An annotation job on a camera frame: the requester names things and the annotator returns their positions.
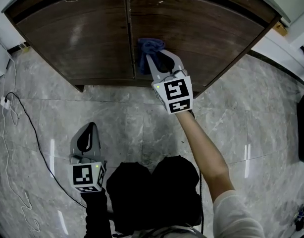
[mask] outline wooden cabinet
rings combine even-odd
[[[133,78],[125,0],[62,0],[17,27],[68,80]]]
[[[162,39],[204,91],[253,47],[280,15],[262,0],[14,0],[4,13],[67,81],[151,86],[137,41]]]
[[[221,5],[206,0],[128,0],[136,78],[137,40],[163,40],[178,55],[193,85],[207,86],[233,61],[263,27]]]

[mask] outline cabinet door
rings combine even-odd
[[[250,19],[205,0],[128,0],[136,78],[137,40],[153,37],[175,53],[197,86],[208,85],[263,30]]]
[[[133,78],[125,0],[62,0],[17,26],[67,79]]]

